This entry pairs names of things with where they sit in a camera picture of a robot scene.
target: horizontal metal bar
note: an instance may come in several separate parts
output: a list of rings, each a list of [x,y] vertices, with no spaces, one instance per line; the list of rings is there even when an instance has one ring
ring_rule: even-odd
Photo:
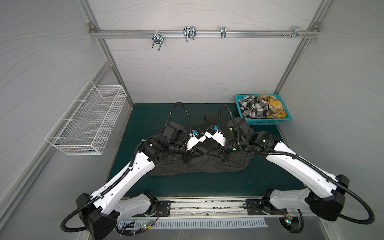
[[[97,31],[89,33],[92,38],[150,38],[154,33],[161,34],[164,38],[184,38],[183,31]],[[221,38],[220,30],[196,30],[195,38]],[[293,30],[227,30],[226,38],[291,38]],[[299,30],[300,36],[317,38],[319,31]]]

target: robotic arm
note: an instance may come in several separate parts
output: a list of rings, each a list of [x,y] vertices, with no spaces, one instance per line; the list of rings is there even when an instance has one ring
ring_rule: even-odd
[[[190,129],[186,139],[180,141],[184,128],[174,122],[168,123],[177,104],[182,103],[176,103],[172,107],[161,133],[142,140],[134,151],[134,158],[116,176],[91,195],[83,193],[78,197],[76,200],[78,209],[69,214],[61,223],[63,231],[88,230],[95,240],[101,240],[113,229],[119,232],[116,225],[124,219],[136,214],[153,215],[157,209],[158,200],[149,192],[125,201],[120,200],[142,176],[152,170],[164,157],[180,155],[184,163],[187,163],[191,158],[199,156],[201,153],[194,146],[207,138],[213,138],[218,142],[218,147],[209,152],[217,154],[222,161],[225,161],[228,155],[235,151],[263,156],[268,161],[287,170],[306,185],[305,189],[294,191],[268,189],[260,202],[253,206],[266,214],[270,214],[276,209],[290,208],[311,210],[317,216],[329,221],[336,221],[338,217],[360,224],[371,224],[374,221],[371,208],[348,189],[349,179],[347,177],[335,176],[317,168],[266,131],[254,133],[244,119],[234,118],[226,105],[223,106],[227,108],[232,117],[232,121],[227,124],[231,134],[223,131],[218,123],[218,125],[210,126],[205,132],[200,129]],[[369,214],[367,220],[356,220],[340,214],[346,192],[367,209]],[[79,214],[85,227],[68,228],[67,221],[76,214]]]

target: green mat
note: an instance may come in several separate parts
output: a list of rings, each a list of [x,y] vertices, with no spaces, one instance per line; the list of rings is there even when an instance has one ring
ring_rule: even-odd
[[[206,113],[217,113],[222,104],[191,103],[186,104],[192,126],[205,123]],[[236,104],[227,104],[235,117],[238,117]],[[109,179],[116,175],[131,159],[136,145],[141,139],[157,134],[164,126],[172,104],[137,103],[133,108],[119,151],[112,166]],[[230,120],[223,111],[222,118]],[[171,122],[188,127],[185,111],[177,106]],[[255,132],[266,130],[281,139],[275,125],[252,126]],[[188,173],[174,176],[143,176],[125,195],[137,196],[149,190],[156,196],[246,196],[263,195],[268,188],[279,190],[298,190],[303,183],[284,169],[262,157],[255,157],[248,167],[240,172]]]

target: metal hook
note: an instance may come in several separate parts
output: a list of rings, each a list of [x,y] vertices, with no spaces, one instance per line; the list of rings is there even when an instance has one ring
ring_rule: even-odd
[[[188,26],[185,29],[183,29],[183,34],[186,41],[188,41],[188,37],[194,40],[196,36],[196,29],[193,26]]]
[[[222,26],[221,30],[220,30],[220,33],[221,33],[221,38],[225,38],[227,36],[227,29],[226,29],[226,27]]]
[[[160,51],[161,45],[163,44],[163,41],[164,41],[163,35],[158,34],[158,33],[155,33],[155,34],[152,36],[152,40],[153,40],[152,48],[153,48],[153,46],[155,45],[155,43],[156,43],[156,44],[160,44],[160,45],[159,45],[159,49],[158,49],[158,51]]]

